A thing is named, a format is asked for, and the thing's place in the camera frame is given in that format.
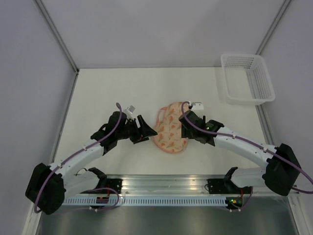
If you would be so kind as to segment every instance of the orange pattern on cloth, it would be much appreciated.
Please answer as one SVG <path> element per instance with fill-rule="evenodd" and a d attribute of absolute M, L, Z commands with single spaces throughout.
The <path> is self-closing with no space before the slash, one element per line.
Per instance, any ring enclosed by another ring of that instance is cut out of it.
<path fill-rule="evenodd" d="M 181 137 L 181 122 L 179 117 L 181 113 L 182 102 L 175 102 L 168 107 L 163 107 L 157 115 L 156 125 L 154 127 L 158 135 L 153 136 L 154 143 L 167 153 L 178 153 L 182 151 L 188 140 Z M 184 111 L 188 110 L 188 104 L 185 104 Z M 159 116 L 164 112 L 163 119 L 160 121 Z"/>

